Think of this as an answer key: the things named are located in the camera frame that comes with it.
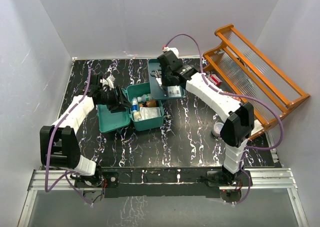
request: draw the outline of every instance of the green plastic box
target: green plastic box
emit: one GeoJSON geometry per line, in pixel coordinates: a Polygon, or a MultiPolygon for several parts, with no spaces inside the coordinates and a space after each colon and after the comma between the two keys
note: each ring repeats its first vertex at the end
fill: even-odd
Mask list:
{"type": "MultiPolygon", "coordinates": [[[[128,100],[132,102],[133,97],[139,97],[144,94],[150,94],[150,84],[140,83],[129,85],[126,90],[123,89],[123,92],[128,97],[128,100]]],[[[134,128],[137,131],[145,131],[153,128],[159,128],[164,123],[165,111],[160,100],[157,100],[159,103],[159,108],[161,116],[157,118],[151,118],[141,121],[134,121],[133,114],[130,109],[125,112],[111,113],[106,105],[98,105],[98,117],[99,117],[99,128],[102,133],[111,132],[123,127],[126,127],[130,124],[131,120],[133,121],[134,128]]]]}

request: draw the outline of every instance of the marble tabletop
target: marble tabletop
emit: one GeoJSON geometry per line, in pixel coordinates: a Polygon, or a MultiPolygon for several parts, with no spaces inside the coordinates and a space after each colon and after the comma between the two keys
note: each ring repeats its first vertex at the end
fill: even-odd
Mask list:
{"type": "MultiPolygon", "coordinates": [[[[183,59],[189,65],[199,65],[199,59],[183,59]]],[[[85,86],[88,68],[105,78],[112,74],[115,85],[126,89],[129,85],[149,81],[147,59],[89,59],[75,60],[64,95],[60,114],[68,108],[78,89],[85,86]]],[[[229,86],[221,88],[231,92],[229,86]]],[[[164,104],[164,123],[160,128],[136,131],[133,123],[120,131],[101,133],[97,109],[85,118],[77,132],[81,154],[97,161],[102,167],[220,167],[225,157],[224,142],[211,130],[219,116],[202,100],[191,93],[184,98],[168,100],[164,104]]],[[[248,145],[267,147],[263,134],[248,145]]],[[[245,165],[274,167],[270,151],[250,150],[245,165]]]]}

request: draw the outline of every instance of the blue label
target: blue label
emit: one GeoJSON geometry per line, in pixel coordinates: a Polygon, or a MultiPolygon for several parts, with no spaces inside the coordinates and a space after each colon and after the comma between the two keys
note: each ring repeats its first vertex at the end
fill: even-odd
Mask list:
{"type": "Polygon", "coordinates": [[[132,112],[138,111],[138,105],[137,104],[133,104],[131,110],[132,110],[132,112]]]}

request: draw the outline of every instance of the wooden frame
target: wooden frame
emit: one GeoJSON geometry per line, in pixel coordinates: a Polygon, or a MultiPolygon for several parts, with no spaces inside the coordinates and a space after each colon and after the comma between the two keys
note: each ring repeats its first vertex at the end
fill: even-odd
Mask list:
{"type": "MultiPolygon", "coordinates": [[[[233,24],[229,24],[218,28],[215,31],[215,35],[221,39],[221,44],[216,48],[208,50],[203,54],[203,57],[209,62],[209,64],[203,69],[205,72],[216,70],[217,73],[227,82],[227,84],[233,89],[236,94],[242,95],[243,93],[237,88],[224,71],[219,67],[220,61],[224,54],[227,54],[242,71],[259,87],[263,93],[274,103],[274,105],[281,110],[279,117],[283,120],[289,113],[291,113],[296,107],[298,107],[303,101],[310,97],[308,93],[305,93],[296,83],[294,83],[289,77],[285,75],[274,63],[272,63],[262,52],[260,52],[250,41],[248,41],[235,27],[233,24]],[[295,100],[289,100],[283,93],[281,93],[275,85],[272,83],[272,79],[267,79],[260,71],[255,67],[255,63],[252,63],[247,59],[239,49],[230,40],[231,34],[235,34],[239,39],[243,41],[244,44],[249,47],[249,49],[260,57],[264,63],[270,67],[278,76],[280,76],[285,83],[287,83],[293,90],[295,90],[298,95],[300,95],[295,100]]],[[[261,135],[262,133],[270,130],[276,126],[276,118],[268,119],[259,113],[258,110],[254,110],[255,117],[259,120],[263,127],[263,131],[260,131],[250,137],[254,139],[255,137],[261,135]]]]}

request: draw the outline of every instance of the red and white box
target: red and white box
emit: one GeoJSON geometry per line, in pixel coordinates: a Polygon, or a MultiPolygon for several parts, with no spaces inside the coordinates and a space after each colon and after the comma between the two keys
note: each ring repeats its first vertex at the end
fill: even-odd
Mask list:
{"type": "Polygon", "coordinates": [[[219,87],[221,85],[221,83],[222,83],[222,80],[219,79],[218,76],[215,75],[215,74],[210,74],[208,76],[208,79],[217,87],[219,87]]]}

